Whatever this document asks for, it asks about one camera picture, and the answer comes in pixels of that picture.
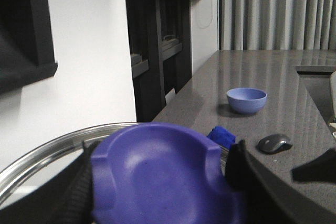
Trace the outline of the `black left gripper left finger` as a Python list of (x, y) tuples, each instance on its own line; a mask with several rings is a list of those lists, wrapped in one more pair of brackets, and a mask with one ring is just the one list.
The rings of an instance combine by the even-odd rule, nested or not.
[(1, 209), (1, 223), (93, 223), (90, 156), (98, 144), (83, 147), (54, 178)]

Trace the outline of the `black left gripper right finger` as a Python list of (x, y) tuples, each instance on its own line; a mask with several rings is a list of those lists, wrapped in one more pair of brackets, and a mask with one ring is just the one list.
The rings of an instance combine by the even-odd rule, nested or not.
[(273, 174), (241, 140), (228, 152), (225, 177), (244, 194), (246, 223), (335, 223), (335, 214), (319, 206)]

